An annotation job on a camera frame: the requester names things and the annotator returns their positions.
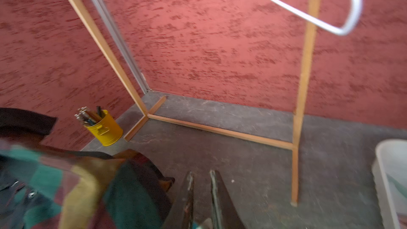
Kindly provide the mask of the plaid shirt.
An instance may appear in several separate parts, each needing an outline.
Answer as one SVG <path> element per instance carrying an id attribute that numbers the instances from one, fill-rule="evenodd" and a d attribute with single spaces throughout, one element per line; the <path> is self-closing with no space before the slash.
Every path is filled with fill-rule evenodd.
<path id="1" fill-rule="evenodd" d="M 42 145 L 56 118 L 1 109 L 1 228 L 159 229 L 171 209 L 165 177 L 142 153 Z"/>

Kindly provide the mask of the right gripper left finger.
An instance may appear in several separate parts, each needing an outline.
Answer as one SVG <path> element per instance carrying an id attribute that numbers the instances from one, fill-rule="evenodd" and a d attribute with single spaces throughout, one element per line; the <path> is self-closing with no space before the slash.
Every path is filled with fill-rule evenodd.
<path id="1" fill-rule="evenodd" d="M 163 223 L 163 229 L 192 229 L 194 227 L 194 184 L 195 178 L 189 171 Z"/>

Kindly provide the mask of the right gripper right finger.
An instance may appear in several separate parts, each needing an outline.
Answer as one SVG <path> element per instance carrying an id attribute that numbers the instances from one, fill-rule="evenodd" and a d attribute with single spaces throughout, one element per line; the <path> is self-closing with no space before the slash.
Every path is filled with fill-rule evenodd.
<path id="1" fill-rule="evenodd" d="M 214 229 L 245 229 L 219 171 L 210 171 Z"/>

